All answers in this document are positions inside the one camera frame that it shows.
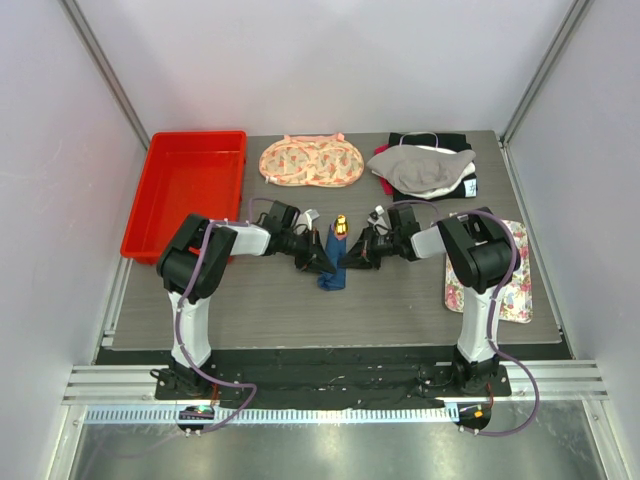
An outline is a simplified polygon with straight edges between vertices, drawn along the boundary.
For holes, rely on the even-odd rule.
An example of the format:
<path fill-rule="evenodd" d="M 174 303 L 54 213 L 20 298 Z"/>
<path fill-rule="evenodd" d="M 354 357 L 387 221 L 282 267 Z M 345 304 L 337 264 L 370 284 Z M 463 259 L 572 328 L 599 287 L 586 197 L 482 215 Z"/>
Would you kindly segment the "blue paper napkin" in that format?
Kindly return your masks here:
<path fill-rule="evenodd" d="M 317 286 L 329 292 L 343 290 L 346 288 L 346 269 L 339 266 L 339 261 L 347 252 L 347 235 L 336 233 L 334 225 L 329 227 L 325 251 L 335 272 L 323 272 L 317 279 Z"/>

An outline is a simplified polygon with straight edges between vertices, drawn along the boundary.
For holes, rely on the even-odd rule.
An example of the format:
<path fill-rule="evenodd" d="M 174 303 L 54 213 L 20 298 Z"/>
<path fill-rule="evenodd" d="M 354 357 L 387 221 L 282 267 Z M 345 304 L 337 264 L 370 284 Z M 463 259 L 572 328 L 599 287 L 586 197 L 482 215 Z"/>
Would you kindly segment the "iridescent gold spoon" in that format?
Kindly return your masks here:
<path fill-rule="evenodd" d="M 349 233 L 349 225 L 345 215 L 338 215 L 333 223 L 333 234 L 338 240 L 344 240 Z"/>

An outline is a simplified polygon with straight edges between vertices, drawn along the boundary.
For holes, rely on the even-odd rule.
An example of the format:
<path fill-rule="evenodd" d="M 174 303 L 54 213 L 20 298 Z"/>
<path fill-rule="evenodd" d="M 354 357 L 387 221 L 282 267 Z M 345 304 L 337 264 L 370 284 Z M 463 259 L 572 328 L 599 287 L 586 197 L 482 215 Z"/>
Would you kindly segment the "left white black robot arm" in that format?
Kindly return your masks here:
<path fill-rule="evenodd" d="M 209 360 L 209 308 L 228 261 L 237 256 L 284 254 L 302 272 L 334 274 L 336 267 L 313 226 L 317 212 L 273 201 L 268 212 L 244 223 L 190 214 L 156 265 L 171 302 L 173 346 L 167 368 L 154 370 L 158 387 L 193 399 L 205 397 L 215 384 Z"/>

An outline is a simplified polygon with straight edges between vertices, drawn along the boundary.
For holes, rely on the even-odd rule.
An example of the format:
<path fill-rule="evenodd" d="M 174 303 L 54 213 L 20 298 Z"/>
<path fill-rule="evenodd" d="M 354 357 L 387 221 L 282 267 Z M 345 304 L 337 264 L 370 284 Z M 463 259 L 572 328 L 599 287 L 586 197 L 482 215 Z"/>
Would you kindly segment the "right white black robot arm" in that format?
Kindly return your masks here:
<path fill-rule="evenodd" d="M 452 385 L 465 395 L 481 391 L 498 375 L 499 313 L 504 289 L 520 265 L 520 254 L 506 224 L 482 208 L 438 220 L 423 228 L 409 203 L 377 214 L 355 245 L 339 260 L 342 268 L 379 269 L 385 257 L 413 262 L 444 255 L 463 286 L 460 335 L 451 365 Z"/>

